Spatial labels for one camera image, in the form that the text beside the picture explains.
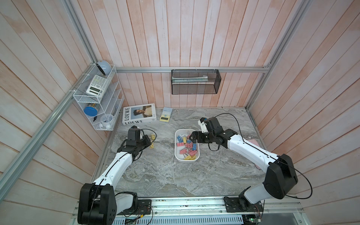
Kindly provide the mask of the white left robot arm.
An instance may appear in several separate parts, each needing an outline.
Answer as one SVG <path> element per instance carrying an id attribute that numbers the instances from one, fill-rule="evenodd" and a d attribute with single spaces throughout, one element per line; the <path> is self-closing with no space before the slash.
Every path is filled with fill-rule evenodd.
<path id="1" fill-rule="evenodd" d="M 115 186 L 126 169 L 138 160 L 151 139 L 142 129 L 132 126 L 110 166 L 92 183 L 86 183 L 80 190 L 77 222 L 81 225 L 111 225 L 120 213 L 140 213 L 135 192 L 124 191 L 115 194 Z"/>

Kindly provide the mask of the white plastic storage box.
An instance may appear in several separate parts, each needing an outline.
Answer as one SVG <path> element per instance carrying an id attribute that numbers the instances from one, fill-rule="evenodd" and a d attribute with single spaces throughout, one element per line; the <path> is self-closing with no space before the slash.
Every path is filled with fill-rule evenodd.
<path id="1" fill-rule="evenodd" d="M 192 163 L 199 159 L 199 144 L 190 140 L 193 129 L 178 129 L 175 132 L 174 155 L 181 163 Z"/>

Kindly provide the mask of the yellow binder clip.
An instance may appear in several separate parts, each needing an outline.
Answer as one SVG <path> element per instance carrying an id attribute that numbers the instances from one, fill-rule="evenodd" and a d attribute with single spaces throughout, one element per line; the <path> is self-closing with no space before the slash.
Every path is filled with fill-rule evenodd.
<path id="1" fill-rule="evenodd" d="M 155 134 L 151 134 L 151 137 L 150 137 L 150 140 L 151 140 L 150 149 L 153 149 L 153 148 L 154 148 L 153 142 L 155 141 L 155 139 L 156 139 L 156 135 L 155 135 Z"/>

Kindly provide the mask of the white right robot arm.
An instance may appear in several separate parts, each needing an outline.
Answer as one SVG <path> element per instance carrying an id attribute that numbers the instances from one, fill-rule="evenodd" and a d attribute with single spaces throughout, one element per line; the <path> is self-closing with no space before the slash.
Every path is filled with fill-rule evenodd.
<path id="1" fill-rule="evenodd" d="M 224 197 L 227 212 L 250 212 L 260 209 L 261 201 L 271 197 L 283 199 L 298 183 L 297 173 L 288 155 L 280 156 L 258 148 L 232 129 L 224 130 L 215 117 L 201 118 L 198 124 L 201 131 L 192 132 L 191 141 L 216 143 L 241 154 L 265 172 L 262 183 L 246 188 L 236 198 Z"/>

